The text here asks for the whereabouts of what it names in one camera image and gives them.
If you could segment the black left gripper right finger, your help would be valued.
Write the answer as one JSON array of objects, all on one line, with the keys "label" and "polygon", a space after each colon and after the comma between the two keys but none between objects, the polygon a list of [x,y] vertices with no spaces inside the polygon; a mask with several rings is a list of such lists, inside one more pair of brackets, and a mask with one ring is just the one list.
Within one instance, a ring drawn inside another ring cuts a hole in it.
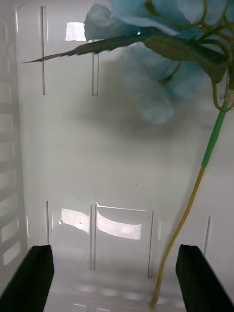
[{"label": "black left gripper right finger", "polygon": [[234,311],[231,299],[197,246],[180,245],[175,271],[186,311]]}]

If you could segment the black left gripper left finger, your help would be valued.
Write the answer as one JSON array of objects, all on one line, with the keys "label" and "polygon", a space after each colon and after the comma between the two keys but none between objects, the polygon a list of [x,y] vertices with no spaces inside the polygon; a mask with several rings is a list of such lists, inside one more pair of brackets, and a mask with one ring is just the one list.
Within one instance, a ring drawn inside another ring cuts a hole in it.
[{"label": "black left gripper left finger", "polygon": [[44,311],[53,277],[51,246],[33,246],[3,291],[0,311]]}]

